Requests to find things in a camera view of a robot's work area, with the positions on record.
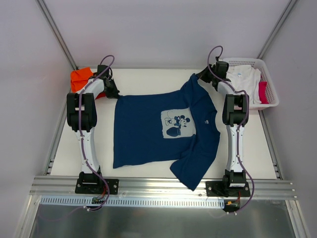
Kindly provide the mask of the blue printed t shirt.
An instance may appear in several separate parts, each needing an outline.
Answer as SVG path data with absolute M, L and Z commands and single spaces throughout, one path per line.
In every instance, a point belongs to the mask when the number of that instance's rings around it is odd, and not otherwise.
M 193 74 L 177 91 L 120 97 L 115 105 L 113 167 L 171 161 L 171 172 L 195 190 L 220 141 L 217 111 Z

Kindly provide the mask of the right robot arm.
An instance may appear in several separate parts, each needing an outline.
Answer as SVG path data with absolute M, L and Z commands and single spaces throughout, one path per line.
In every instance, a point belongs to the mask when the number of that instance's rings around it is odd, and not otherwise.
M 198 77 L 210 83 L 224 97 L 222 122 L 228 135 L 228 161 L 221 182 L 208 186 L 208 192 L 214 196 L 250 197 L 247 172 L 243 165 L 243 137 L 249 118 L 249 97 L 245 90 L 237 90 L 226 78 L 229 64 L 216 58 L 214 64 L 198 73 Z

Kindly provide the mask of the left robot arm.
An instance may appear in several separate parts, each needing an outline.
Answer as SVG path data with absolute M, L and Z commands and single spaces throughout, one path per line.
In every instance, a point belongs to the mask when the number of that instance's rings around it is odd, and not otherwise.
M 81 153 L 81 172 L 77 179 L 77 194 L 115 195 L 119 180 L 102 178 L 97 160 L 94 130 L 97 125 L 95 100 L 100 97 L 117 99 L 119 90 L 112 78 L 110 66 L 99 64 L 93 73 L 90 68 L 71 72 L 71 92 L 66 96 L 67 124 L 75 132 Z

